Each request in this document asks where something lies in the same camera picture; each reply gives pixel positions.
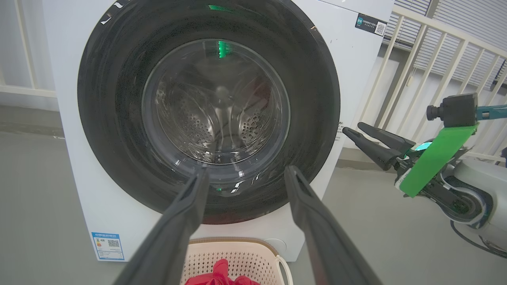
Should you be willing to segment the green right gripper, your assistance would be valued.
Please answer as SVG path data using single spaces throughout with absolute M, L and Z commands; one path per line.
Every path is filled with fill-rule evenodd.
M 414 150 L 415 142 L 366 123 L 357 123 L 358 128 L 385 144 L 385 148 L 364 137 L 349 127 L 342 133 L 351 139 L 377 166 L 387 171 L 396 158 Z M 412 157 L 399 162 L 400 175 L 394 186 L 409 197 L 416 197 L 424 187 L 452 160 L 454 155 L 477 130 L 478 125 L 443 128 L 428 148 L 413 152 Z

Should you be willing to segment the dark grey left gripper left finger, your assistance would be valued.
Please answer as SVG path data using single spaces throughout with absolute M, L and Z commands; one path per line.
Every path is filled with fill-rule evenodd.
M 178 285 L 189 239 L 201 225 L 209 191 L 208 168 L 202 167 L 163 212 L 114 283 Z

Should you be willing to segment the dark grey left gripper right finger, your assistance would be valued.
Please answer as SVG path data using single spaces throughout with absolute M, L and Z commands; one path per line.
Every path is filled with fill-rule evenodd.
M 317 285 L 380 285 L 381 280 L 294 165 L 284 179 L 295 224 L 306 238 Z

